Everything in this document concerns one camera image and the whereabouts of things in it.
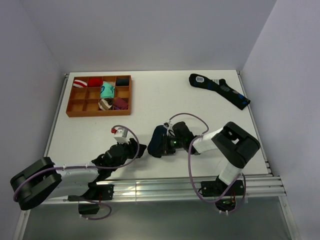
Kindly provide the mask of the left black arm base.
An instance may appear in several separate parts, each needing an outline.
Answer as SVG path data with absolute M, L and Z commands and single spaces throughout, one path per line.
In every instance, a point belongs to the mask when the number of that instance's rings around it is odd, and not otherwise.
M 89 220 L 102 220 L 109 217 L 112 213 L 110 205 L 103 201 L 110 201 L 113 199 L 114 185 L 113 184 L 91 184 L 88 191 L 81 196 L 69 195 L 67 200 L 69 202 L 86 202 L 78 204 L 78 213 L 83 218 Z M 108 209 L 105 216 L 93 217 L 99 210 Z

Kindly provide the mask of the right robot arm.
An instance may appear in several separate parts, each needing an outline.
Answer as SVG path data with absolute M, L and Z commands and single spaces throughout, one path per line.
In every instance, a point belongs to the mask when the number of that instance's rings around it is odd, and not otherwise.
M 172 132 L 162 134 L 156 150 L 159 156 L 173 155 L 177 149 L 191 150 L 191 155 L 219 150 L 227 159 L 216 183 L 216 189 L 222 195 L 233 190 L 232 181 L 261 148 L 255 137 L 231 121 L 216 131 L 199 136 L 194 135 L 181 121 L 172 126 Z

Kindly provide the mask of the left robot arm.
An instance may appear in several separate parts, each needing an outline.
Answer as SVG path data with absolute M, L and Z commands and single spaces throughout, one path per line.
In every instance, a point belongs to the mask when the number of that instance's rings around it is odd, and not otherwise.
M 86 165 L 76 166 L 58 166 L 50 157 L 43 157 L 12 177 L 13 200 L 24 211 L 57 197 L 76 196 L 93 200 L 98 193 L 98 182 L 141 158 L 146 148 L 146 145 L 130 138 L 128 143 L 112 145 Z

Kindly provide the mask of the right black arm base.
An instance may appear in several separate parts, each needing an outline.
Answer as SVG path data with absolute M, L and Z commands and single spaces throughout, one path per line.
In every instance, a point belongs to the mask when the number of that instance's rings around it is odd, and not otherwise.
M 212 181 L 202 181 L 201 187 L 198 193 L 202 197 L 219 197 L 228 187 L 224 182 L 220 181 L 218 178 Z M 215 207 L 222 212 L 233 211 L 237 206 L 236 197 L 246 194 L 246 186 L 243 181 L 236 180 L 230 189 L 226 192 L 226 198 L 223 198 L 215 203 Z

